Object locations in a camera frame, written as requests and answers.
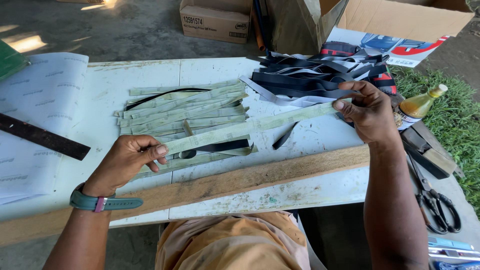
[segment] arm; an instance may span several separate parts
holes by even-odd
[[[396,129],[390,98],[365,81],[345,82],[341,89],[360,91],[338,100],[334,108],[354,122],[370,147],[370,178],[364,224],[373,269],[428,269],[425,222],[413,194],[406,154]]]
[[[82,193],[93,197],[111,196],[117,188],[134,177],[144,164],[157,172],[158,166],[154,160],[166,164],[164,156],[167,153],[167,147],[151,136],[121,136],[85,182]],[[110,216],[111,211],[95,213],[73,209],[43,269],[103,269]]]

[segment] person's left hand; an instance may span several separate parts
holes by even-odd
[[[82,193],[88,196],[111,196],[133,178],[143,165],[159,170],[154,160],[164,165],[166,145],[149,135],[122,135],[85,182]]]

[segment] scissors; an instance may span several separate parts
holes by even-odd
[[[425,178],[417,165],[417,162],[412,158],[412,155],[407,151],[408,157],[410,159],[410,164],[412,166],[413,172],[415,175],[413,178],[415,182],[421,189],[421,192],[416,195],[417,202],[419,204],[420,210],[423,215],[423,219],[425,220],[425,224],[427,228],[429,228],[432,232],[438,234],[447,234],[448,232],[451,233],[458,233],[462,230],[462,222],[460,220],[460,215],[458,214],[455,205],[452,201],[447,198],[445,195],[436,192],[430,182]],[[454,217],[454,225],[450,225],[445,218],[444,210],[442,208],[441,202],[443,202],[446,207],[450,210]],[[425,209],[423,208],[423,203],[425,203],[432,212],[435,222],[439,225],[439,228],[436,228],[432,225],[432,223],[428,220],[427,215],[425,214]]]

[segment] hand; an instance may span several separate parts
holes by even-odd
[[[389,142],[399,137],[390,98],[366,81],[344,82],[340,89],[360,91],[342,98],[352,98],[352,103],[336,100],[333,107],[341,112],[345,121],[354,122],[355,130],[363,142]]]
[[[159,170],[154,160],[165,165],[166,145],[149,135],[122,135],[113,144],[100,165],[88,178],[82,193],[88,196],[111,196],[124,186],[146,164]]]

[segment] fingernail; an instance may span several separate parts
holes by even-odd
[[[165,155],[168,152],[168,147],[166,145],[159,145],[156,147],[156,152],[158,155]]]
[[[333,103],[333,107],[337,110],[343,109],[343,106],[345,106],[345,103],[343,103],[341,100],[337,100]]]

